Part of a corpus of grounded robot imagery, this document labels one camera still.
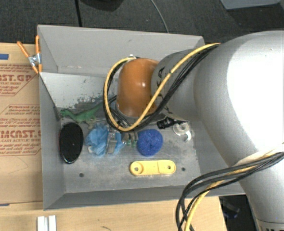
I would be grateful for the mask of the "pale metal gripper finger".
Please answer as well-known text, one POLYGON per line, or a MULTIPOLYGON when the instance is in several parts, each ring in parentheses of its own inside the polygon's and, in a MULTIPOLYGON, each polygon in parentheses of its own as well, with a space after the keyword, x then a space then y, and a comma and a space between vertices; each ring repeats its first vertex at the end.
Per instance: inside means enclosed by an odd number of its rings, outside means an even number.
POLYGON ((115 150, 115 146, 116 146, 116 135, 115 132, 110 131, 107 137, 106 153, 112 154, 115 150))

